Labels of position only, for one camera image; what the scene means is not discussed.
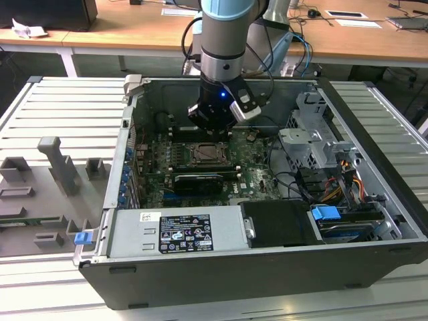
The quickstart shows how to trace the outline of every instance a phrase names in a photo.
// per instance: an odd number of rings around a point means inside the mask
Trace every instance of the yellow wire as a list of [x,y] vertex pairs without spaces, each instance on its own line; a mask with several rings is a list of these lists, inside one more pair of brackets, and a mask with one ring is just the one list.
[[323,198],[321,200],[321,202],[325,202],[328,201],[329,199],[332,199],[333,197],[335,197],[336,195],[340,194],[342,192],[342,189],[340,187],[338,187],[337,189],[335,189],[333,192],[331,192],[331,194],[325,196],[325,198]]

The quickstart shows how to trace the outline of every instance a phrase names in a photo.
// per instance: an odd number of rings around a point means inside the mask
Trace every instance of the blue tab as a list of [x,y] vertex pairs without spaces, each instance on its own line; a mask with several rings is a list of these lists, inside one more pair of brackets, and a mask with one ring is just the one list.
[[89,245],[92,244],[93,232],[79,232],[74,237],[75,245]]
[[335,206],[317,206],[312,210],[315,220],[319,219],[341,219],[339,211]]

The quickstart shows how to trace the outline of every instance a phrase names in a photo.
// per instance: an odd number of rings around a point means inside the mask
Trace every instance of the power supply label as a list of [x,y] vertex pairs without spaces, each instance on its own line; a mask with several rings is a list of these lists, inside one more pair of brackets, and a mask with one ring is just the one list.
[[208,214],[160,217],[159,251],[162,254],[213,250]]

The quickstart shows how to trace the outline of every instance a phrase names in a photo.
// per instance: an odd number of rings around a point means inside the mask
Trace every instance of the desk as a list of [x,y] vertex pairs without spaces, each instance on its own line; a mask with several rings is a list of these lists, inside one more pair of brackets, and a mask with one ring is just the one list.
[[[50,37],[19,39],[10,30],[0,29],[0,45],[4,50],[60,54],[69,76],[78,76],[74,54],[114,56],[181,57],[180,40],[190,17],[162,16],[163,6],[156,3],[130,6],[128,1],[97,0],[98,18],[89,32],[49,31]],[[384,20],[386,16],[403,13],[388,7],[387,0],[306,0],[327,17],[326,9],[361,11],[369,19]],[[422,3],[401,3],[412,14],[413,9],[427,10]],[[299,15],[291,10],[290,16]],[[428,68],[428,35],[422,31],[396,31],[391,23],[378,22],[382,29],[341,27],[330,20],[307,21],[304,35],[314,47],[313,62],[325,64],[356,64]],[[298,31],[297,23],[292,27]],[[191,41],[189,34],[187,44]],[[293,43],[288,60],[298,60],[303,47]]]
[[11,30],[0,29],[0,45],[7,51],[60,54],[69,77],[79,76],[74,54],[182,56],[181,36],[191,17],[163,16],[166,6],[162,3],[129,5],[128,1],[97,0],[96,4],[98,16],[89,32],[48,30],[49,37],[22,39]]
[[[364,13],[366,20],[385,20],[385,17],[404,16],[403,12],[388,7],[387,0],[306,0],[308,6],[316,6],[325,18],[331,18],[325,10],[358,11]],[[412,10],[428,10],[422,3],[401,2],[403,10],[414,16]],[[290,10],[289,17],[308,18],[308,8]],[[397,31],[388,21],[377,22],[382,29],[342,27],[335,20],[307,21],[303,26],[304,35],[314,47],[313,62],[325,64],[351,64],[369,66],[428,68],[428,34],[423,31]],[[292,22],[296,32],[300,27]],[[302,45],[293,43],[288,56],[301,56]]]

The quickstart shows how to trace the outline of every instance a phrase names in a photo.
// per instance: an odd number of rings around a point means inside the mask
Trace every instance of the black cable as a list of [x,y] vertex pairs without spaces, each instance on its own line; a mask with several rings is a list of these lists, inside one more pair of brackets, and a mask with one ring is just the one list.
[[191,57],[189,57],[187,55],[186,48],[185,48],[186,36],[187,36],[187,33],[189,32],[190,28],[192,27],[192,25],[195,24],[196,22],[200,21],[200,20],[202,20],[202,17],[198,17],[198,18],[190,21],[189,24],[187,25],[186,29],[184,30],[183,35],[181,36],[181,51],[182,51],[183,55],[187,58],[187,60],[190,60]]
[[399,4],[398,4],[398,5],[393,5],[392,3],[389,3],[389,4],[388,4],[388,7],[390,7],[390,8],[393,8],[393,9],[396,9],[396,10],[398,10],[398,11],[403,12],[403,13],[404,13],[404,15],[405,15],[406,17],[408,17],[408,16],[409,16],[409,13],[408,13],[407,11],[402,10],[402,9],[400,8],[400,1],[399,1]]
[[275,174],[274,171],[271,168],[271,164],[270,163],[271,163],[272,150],[274,149],[274,145],[278,141],[278,139],[279,139],[278,136],[274,136],[274,139],[272,140],[272,142],[270,144],[269,152],[267,154],[267,159],[268,159],[267,160],[267,167],[268,167],[269,171],[272,173],[272,175],[277,179],[277,181],[278,181],[279,184],[281,184],[284,187],[287,187],[288,189],[291,189],[292,191],[295,191],[299,195],[302,195],[302,193],[298,189],[295,189],[294,187],[291,187],[290,184],[287,184],[287,183],[281,181],[278,178],[278,175],[280,175],[280,174],[288,174],[289,175],[290,172],[279,172],[279,173]]
[[[292,186],[293,184],[296,184],[296,186],[298,187],[298,185],[297,185],[297,182],[296,182],[296,181],[291,182],[291,183],[290,183],[290,186]],[[288,198],[290,198],[290,189],[288,189]]]
[[268,116],[268,115],[263,115],[263,114],[260,114],[260,115],[259,115],[259,117],[263,117],[263,118],[266,118],[266,119],[270,120],[273,124],[275,124],[275,126],[277,126],[277,127],[278,127],[278,131],[280,131],[280,130],[281,130],[281,125],[280,125],[280,124],[278,124],[275,120],[273,120],[273,118],[272,118],[272,117],[270,117],[270,116]]
[[175,0],[173,0],[173,3],[176,7],[180,8],[180,9],[186,9],[186,10],[192,10],[192,11],[199,11],[198,9],[195,8],[189,8],[189,7],[184,7],[182,5],[177,5],[177,2],[175,2]]
[[412,106],[413,102],[416,100],[416,98],[418,98],[418,96],[420,95],[420,93],[422,92],[422,90],[426,87],[426,85],[428,84],[428,79],[427,81],[422,85],[422,87],[418,90],[418,92],[413,96],[412,100],[409,102],[409,104],[407,105],[406,109],[403,112],[403,115],[405,116],[407,111],[409,111],[410,107]]
[[266,37],[267,37],[267,42],[269,43],[269,51],[270,51],[270,63],[269,66],[267,67],[269,70],[270,68],[273,66],[274,64],[274,50],[272,49],[272,42],[270,41],[270,36],[269,36],[269,32],[268,32],[268,27],[266,27],[266,23],[265,21],[262,19],[261,21],[263,23],[263,28],[265,29],[266,32]]
[[283,182],[283,181],[281,181],[279,178],[278,178],[278,174],[276,174],[275,175],[275,178],[278,180],[278,183],[279,184],[281,184],[282,186],[284,186],[284,187],[287,187],[287,190],[288,190],[288,197],[290,197],[290,190],[291,191],[293,191],[293,192],[296,192],[297,194],[299,194],[300,196],[303,196],[302,195],[302,192],[300,192],[297,188],[295,188],[295,187],[293,187],[292,186],[292,184],[294,184],[295,182],[292,182],[292,183],[290,183],[290,184],[287,184],[287,183],[285,183],[285,182]]
[[268,67],[266,66],[266,64],[263,62],[263,60],[261,60],[261,58],[259,57],[259,55],[257,55],[257,53],[254,51],[253,48],[251,48],[251,46],[247,43],[246,44],[247,48],[249,51],[252,52],[252,54],[257,58],[257,60],[259,61],[259,63],[263,66],[264,70],[267,72],[267,74],[269,75],[269,79],[270,79],[270,90],[269,93],[266,95],[266,99],[269,100],[274,92],[274,88],[275,88],[275,84],[274,84],[274,77],[272,76],[272,73],[270,72],[270,70],[268,69]]

